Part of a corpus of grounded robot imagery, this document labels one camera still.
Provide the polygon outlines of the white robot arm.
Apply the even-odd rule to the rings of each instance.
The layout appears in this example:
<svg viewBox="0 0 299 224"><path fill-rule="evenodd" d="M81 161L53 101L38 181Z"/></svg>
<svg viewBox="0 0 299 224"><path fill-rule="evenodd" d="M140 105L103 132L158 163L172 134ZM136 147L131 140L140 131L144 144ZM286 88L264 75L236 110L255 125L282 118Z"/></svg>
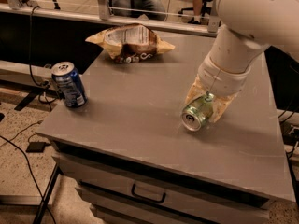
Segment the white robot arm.
<svg viewBox="0 0 299 224"><path fill-rule="evenodd" d="M223 25L199 65L186 101L214 95L217 121L243 89L254 60L273 46L299 59L299 0L216 0Z"/></svg>

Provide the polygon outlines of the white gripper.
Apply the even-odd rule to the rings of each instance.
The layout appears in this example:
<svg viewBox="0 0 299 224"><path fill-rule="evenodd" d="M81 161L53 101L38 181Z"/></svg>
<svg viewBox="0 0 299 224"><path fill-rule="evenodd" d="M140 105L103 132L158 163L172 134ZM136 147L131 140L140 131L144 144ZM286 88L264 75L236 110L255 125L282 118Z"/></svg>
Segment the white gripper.
<svg viewBox="0 0 299 224"><path fill-rule="evenodd" d="M204 95L208 90L212 93L213 111L209 121L215 123L226 111L237 93L243 89L249 72L250 69L240 74L226 72L214 64L209 56L206 56L198 68L198 76L187 93L185 104L187 105L195 98Z"/></svg>

